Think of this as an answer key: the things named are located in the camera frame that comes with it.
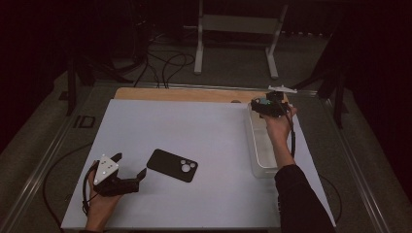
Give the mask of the person's left hand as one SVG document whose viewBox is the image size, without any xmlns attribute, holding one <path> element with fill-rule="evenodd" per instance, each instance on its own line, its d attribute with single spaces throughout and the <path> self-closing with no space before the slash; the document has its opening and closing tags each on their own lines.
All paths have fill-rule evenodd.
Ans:
<svg viewBox="0 0 412 233">
<path fill-rule="evenodd" d="M 94 188 L 95 172 L 92 171 L 88 176 L 89 183 L 89 209 L 85 229 L 104 231 L 105 225 L 113 214 L 121 195 L 104 197 L 98 194 Z"/>
</svg>

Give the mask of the person's right hand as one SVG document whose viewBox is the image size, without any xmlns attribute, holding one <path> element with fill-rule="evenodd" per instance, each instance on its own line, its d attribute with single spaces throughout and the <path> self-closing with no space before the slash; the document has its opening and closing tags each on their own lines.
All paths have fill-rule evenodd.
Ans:
<svg viewBox="0 0 412 233">
<path fill-rule="evenodd" d="M 264 116 L 269 139 L 275 149 L 285 148 L 287 139 L 292 131 L 292 118 L 297 113 L 297 108 L 291 107 L 285 116 Z"/>
</svg>

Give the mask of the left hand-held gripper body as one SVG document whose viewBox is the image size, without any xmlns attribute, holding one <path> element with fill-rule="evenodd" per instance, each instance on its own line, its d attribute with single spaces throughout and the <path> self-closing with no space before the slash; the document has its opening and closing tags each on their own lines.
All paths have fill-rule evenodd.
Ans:
<svg viewBox="0 0 412 233">
<path fill-rule="evenodd" d="M 111 197 L 124 195 L 139 191 L 139 183 L 135 178 L 121 179 L 118 177 L 118 162 L 114 162 L 111 157 L 102 155 L 97 162 L 97 169 L 94 176 L 94 190 L 101 196 Z"/>
</svg>

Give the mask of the black metal stand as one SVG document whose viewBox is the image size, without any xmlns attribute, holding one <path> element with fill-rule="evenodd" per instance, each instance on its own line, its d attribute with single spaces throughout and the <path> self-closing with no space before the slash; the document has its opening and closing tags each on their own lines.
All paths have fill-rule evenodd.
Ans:
<svg viewBox="0 0 412 233">
<path fill-rule="evenodd" d="M 83 19 L 70 24 L 63 43 L 67 55 L 67 116 L 72 115 L 77 107 L 77 78 L 85 85 L 94 85 L 92 69 L 118 83 L 132 83 L 121 75 L 131 70 L 132 65 L 123 68 L 114 66 L 108 48 L 110 36 L 102 22 Z"/>
<path fill-rule="evenodd" d="M 322 80 L 317 94 L 322 99 L 328 99 L 334 95 L 333 119 L 339 128 L 342 128 L 343 94 L 346 77 L 344 75 L 345 64 L 351 51 L 351 43 L 348 42 L 350 23 L 342 18 L 327 45 L 315 65 L 311 75 L 304 81 L 294 84 L 293 89 L 303 87 Z"/>
</svg>

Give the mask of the white table mat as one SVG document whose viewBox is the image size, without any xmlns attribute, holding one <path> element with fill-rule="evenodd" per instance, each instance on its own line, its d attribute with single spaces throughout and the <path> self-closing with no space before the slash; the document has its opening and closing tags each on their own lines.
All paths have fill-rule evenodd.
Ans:
<svg viewBox="0 0 412 233">
<path fill-rule="evenodd" d="M 156 149 L 197 162 L 191 182 L 150 170 L 107 226 L 130 230 L 268 229 L 280 225 L 277 190 L 254 176 L 245 114 L 235 103 L 112 100 L 87 162 L 121 153 L 133 178 Z"/>
</svg>

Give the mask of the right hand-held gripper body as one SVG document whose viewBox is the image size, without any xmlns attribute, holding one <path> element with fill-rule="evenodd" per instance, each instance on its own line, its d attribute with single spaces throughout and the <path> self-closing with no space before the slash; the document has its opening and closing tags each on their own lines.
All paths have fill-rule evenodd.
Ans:
<svg viewBox="0 0 412 233">
<path fill-rule="evenodd" d="M 291 111 L 291 105 L 289 103 L 289 100 L 286 94 L 287 93 L 296 94 L 297 90 L 285 87 L 283 85 L 281 86 L 271 86 L 270 85 L 268 87 L 268 92 L 275 93 L 275 99 L 271 101 L 270 104 L 272 104 L 273 107 L 276 109 L 276 116 L 280 117 L 280 116 L 287 115 Z"/>
</svg>

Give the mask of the white metal frame table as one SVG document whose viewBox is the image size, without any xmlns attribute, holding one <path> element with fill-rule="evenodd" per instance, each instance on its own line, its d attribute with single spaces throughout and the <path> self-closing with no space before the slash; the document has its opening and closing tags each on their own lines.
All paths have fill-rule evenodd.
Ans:
<svg viewBox="0 0 412 233">
<path fill-rule="evenodd" d="M 270 78 L 272 80 L 277 80 L 279 78 L 274 58 L 274 50 L 276 49 L 281 35 L 281 30 L 289 8 L 288 4 L 282 6 L 281 12 L 276 18 L 210 15 L 204 13 L 203 7 L 204 0 L 198 0 L 197 48 L 193 70 L 195 75 L 200 75 L 202 73 L 204 53 L 203 32 L 219 31 L 272 35 L 273 39 L 270 46 L 265 49 L 265 56 Z"/>
</svg>

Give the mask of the white plastic bin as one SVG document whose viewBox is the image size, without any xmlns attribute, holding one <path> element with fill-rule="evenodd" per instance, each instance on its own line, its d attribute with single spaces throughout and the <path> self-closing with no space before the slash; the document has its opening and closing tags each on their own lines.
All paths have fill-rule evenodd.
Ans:
<svg viewBox="0 0 412 233">
<path fill-rule="evenodd" d="M 259 179 L 273 178 L 279 170 L 266 122 L 247 105 L 245 127 L 253 174 Z"/>
</svg>

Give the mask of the aluminium floor rail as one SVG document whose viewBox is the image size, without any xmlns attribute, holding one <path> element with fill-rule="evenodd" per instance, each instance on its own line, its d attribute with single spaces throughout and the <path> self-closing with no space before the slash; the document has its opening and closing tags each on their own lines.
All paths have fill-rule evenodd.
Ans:
<svg viewBox="0 0 412 233">
<path fill-rule="evenodd" d="M 14 233 L 90 92 L 78 90 L 70 115 L 53 92 L 0 153 L 0 233 Z"/>
<path fill-rule="evenodd" d="M 132 87 L 132 88 L 157 88 L 157 83 L 108 83 L 108 82 L 96 82 L 94 86 L 106 86 L 106 87 Z M 170 83 L 169 89 L 202 89 L 202 90 L 242 90 L 242 91 L 261 91 L 268 92 L 267 88 L 254 88 L 254 87 L 242 87 L 242 86 L 217 86 L 217 85 L 199 85 L 199 84 L 179 84 Z M 317 90 L 298 90 L 297 93 L 290 93 L 291 95 L 316 97 L 318 95 Z"/>
<path fill-rule="evenodd" d="M 331 101 L 329 99 L 321 99 L 320 102 L 324 108 L 324 111 L 326 112 L 328 120 L 332 124 L 332 128 L 335 131 L 335 134 L 338 137 L 338 141 L 344 152 L 345 161 L 349 167 L 351 176 L 353 177 L 354 183 L 358 189 L 360 198 L 369 215 L 375 232 L 392 233 L 388 226 L 388 223 L 382 215 L 378 203 L 376 202 L 375 196 L 363 175 L 361 167 L 355 158 L 355 154 L 349 145 L 349 142 L 344 134 L 344 131 L 337 126 L 337 123 L 333 118 L 333 106 Z"/>
</svg>

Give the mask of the black rectangular floor frame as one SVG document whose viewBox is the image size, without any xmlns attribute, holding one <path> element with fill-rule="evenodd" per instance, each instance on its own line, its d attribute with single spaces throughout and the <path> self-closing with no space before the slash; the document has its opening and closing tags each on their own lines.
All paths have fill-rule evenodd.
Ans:
<svg viewBox="0 0 412 233">
<path fill-rule="evenodd" d="M 92 128 L 95 123 L 94 116 L 77 116 L 75 123 L 73 125 L 74 128 Z"/>
</svg>

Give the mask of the black phone case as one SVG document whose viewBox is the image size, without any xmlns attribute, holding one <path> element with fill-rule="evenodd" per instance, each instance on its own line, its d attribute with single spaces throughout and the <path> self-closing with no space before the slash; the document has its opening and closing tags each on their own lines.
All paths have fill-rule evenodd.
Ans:
<svg viewBox="0 0 412 233">
<path fill-rule="evenodd" d="M 198 168 L 198 163 L 180 155 L 156 149 L 152 153 L 147 167 L 163 175 L 190 183 Z"/>
</svg>

